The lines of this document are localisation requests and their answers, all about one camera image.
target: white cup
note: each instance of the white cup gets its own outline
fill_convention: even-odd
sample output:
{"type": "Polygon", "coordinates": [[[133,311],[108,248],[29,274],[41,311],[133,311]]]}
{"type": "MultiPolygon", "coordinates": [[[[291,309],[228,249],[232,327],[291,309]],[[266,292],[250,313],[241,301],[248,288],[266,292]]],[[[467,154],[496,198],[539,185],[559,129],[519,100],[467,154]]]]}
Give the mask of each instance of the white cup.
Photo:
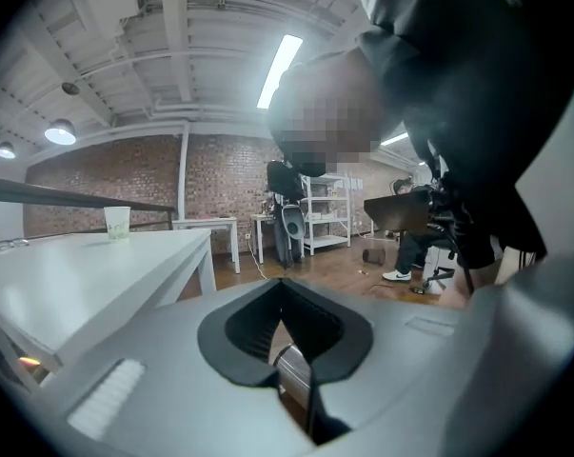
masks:
{"type": "Polygon", "coordinates": [[[128,239],[130,207],[105,207],[105,222],[110,240],[128,239]]]}

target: shoe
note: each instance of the shoe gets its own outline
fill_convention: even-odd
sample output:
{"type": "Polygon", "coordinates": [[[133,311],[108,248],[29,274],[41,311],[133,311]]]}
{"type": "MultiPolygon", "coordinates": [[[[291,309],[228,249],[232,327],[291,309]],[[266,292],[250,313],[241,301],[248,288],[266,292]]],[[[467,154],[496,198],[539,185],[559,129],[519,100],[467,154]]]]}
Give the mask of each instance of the shoe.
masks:
{"type": "Polygon", "coordinates": [[[408,283],[411,281],[411,271],[407,274],[402,274],[398,270],[393,270],[392,272],[385,272],[382,277],[387,281],[393,281],[395,283],[408,283]]]}

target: red brick wall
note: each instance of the red brick wall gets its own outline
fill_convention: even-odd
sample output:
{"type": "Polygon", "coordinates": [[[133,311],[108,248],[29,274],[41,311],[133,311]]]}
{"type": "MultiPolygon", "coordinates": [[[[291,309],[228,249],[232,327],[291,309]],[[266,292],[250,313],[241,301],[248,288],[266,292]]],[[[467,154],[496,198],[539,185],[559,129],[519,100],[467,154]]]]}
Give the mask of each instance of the red brick wall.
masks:
{"type": "MultiPolygon", "coordinates": [[[[27,182],[51,188],[176,207],[181,138],[153,136],[114,141],[75,150],[32,166],[27,182]]],[[[267,186],[266,165],[282,154],[267,139],[233,135],[189,136],[186,169],[186,216],[238,218],[238,247],[247,251],[249,218],[258,213],[267,186]]],[[[339,172],[363,180],[364,189],[352,189],[351,213],[363,221],[360,232],[370,230],[363,201],[390,194],[390,182],[407,177],[400,169],[376,162],[340,165],[339,172]]],[[[132,223],[164,219],[165,214],[133,212],[132,223]]],[[[25,235],[93,229],[104,225],[102,210],[25,206],[25,235]]],[[[264,244],[274,244],[271,226],[264,244]]],[[[315,234],[327,226],[315,226],[315,234]]],[[[340,233],[337,226],[332,233],[340,233]]],[[[227,252],[226,232],[213,232],[212,250],[227,252]]]]}
{"type": "MultiPolygon", "coordinates": [[[[181,138],[124,139],[74,150],[31,166],[26,182],[155,205],[176,207],[181,138]]],[[[166,219],[165,213],[133,211],[132,224],[166,219]]],[[[26,236],[103,227],[101,209],[24,205],[26,236]]]]}
{"type": "MultiPolygon", "coordinates": [[[[250,215],[261,211],[267,187],[267,162],[282,159],[273,141],[237,135],[190,135],[185,184],[187,218],[238,218],[238,248],[248,250],[250,215]]],[[[274,244],[271,228],[264,245],[274,244]]],[[[212,234],[212,251],[227,252],[226,232],[212,234]]]]}

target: shelving unit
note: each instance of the shelving unit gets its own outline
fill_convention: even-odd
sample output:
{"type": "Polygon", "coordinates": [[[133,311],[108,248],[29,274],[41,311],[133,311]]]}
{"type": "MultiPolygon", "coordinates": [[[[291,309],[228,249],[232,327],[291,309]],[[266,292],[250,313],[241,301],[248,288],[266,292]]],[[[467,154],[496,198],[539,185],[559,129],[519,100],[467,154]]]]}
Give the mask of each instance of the shelving unit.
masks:
{"type": "Polygon", "coordinates": [[[314,250],[326,246],[334,246],[336,244],[347,244],[350,247],[350,196],[347,188],[347,181],[345,176],[336,174],[325,174],[318,178],[311,178],[303,176],[304,187],[307,192],[307,197],[302,199],[301,203],[307,203],[306,224],[308,237],[304,238],[304,247],[309,249],[309,255],[314,255],[314,250]],[[312,196],[312,185],[331,185],[335,186],[338,181],[342,181],[346,196],[312,196]],[[312,219],[312,204],[315,202],[346,202],[346,217],[336,216],[331,218],[318,218],[312,219]],[[314,226],[319,224],[329,225],[329,235],[314,236],[314,226]],[[346,237],[341,235],[331,234],[331,224],[341,224],[346,229],[346,237]]]}

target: small table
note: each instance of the small table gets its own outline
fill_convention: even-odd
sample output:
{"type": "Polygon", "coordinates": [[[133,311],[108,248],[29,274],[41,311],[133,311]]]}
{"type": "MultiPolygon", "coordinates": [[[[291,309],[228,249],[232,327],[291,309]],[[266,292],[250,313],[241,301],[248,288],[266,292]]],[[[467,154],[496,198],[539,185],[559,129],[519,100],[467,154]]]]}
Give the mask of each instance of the small table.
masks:
{"type": "MultiPolygon", "coordinates": [[[[55,372],[139,311],[174,303],[196,269],[202,293],[214,292],[209,229],[116,242],[72,234],[10,248],[0,252],[0,338],[55,372]]],[[[13,354],[2,351],[9,363],[13,354]]]]}
{"type": "Polygon", "coordinates": [[[235,264],[236,274],[240,274],[240,256],[238,254],[238,219],[226,218],[188,218],[172,222],[175,230],[179,229],[211,229],[229,230],[231,262],[235,264]]]}
{"type": "MultiPolygon", "coordinates": [[[[263,245],[263,233],[261,232],[261,224],[263,222],[273,222],[273,215],[265,215],[264,213],[250,215],[250,220],[252,222],[252,251],[257,254],[259,250],[259,264],[264,263],[264,245],[263,245]]],[[[302,252],[302,258],[306,257],[304,254],[304,238],[299,241],[300,249],[302,252]]],[[[288,248],[290,248],[290,237],[288,237],[288,248]]]]}

